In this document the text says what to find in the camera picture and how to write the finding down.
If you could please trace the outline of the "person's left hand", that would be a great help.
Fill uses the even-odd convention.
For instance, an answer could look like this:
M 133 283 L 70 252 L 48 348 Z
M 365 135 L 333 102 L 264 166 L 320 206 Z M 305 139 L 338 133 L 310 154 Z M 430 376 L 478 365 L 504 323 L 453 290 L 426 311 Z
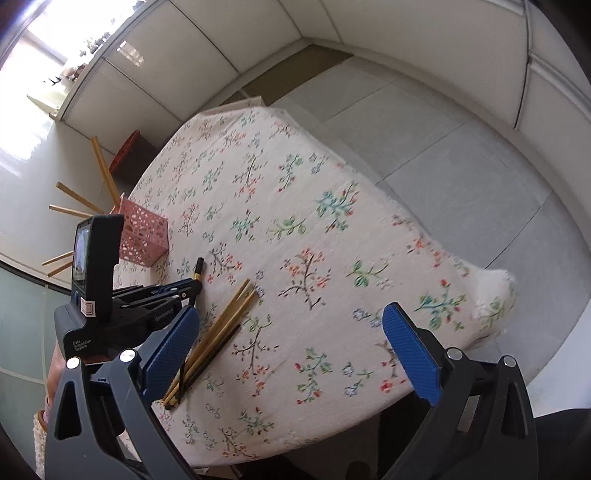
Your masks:
M 55 343 L 55 347 L 54 347 L 51 362 L 50 362 L 49 371 L 47 374 L 47 381 L 46 381 L 46 387 L 47 387 L 47 395 L 46 395 L 46 401 L 45 401 L 46 416 L 49 416 L 49 414 L 51 412 L 54 398 L 55 398 L 55 394 L 57 391 L 57 387 L 58 387 L 61 375 L 62 375 L 65 367 L 66 367 L 66 360 L 64 359 L 64 357 L 61 353 L 59 344 Z

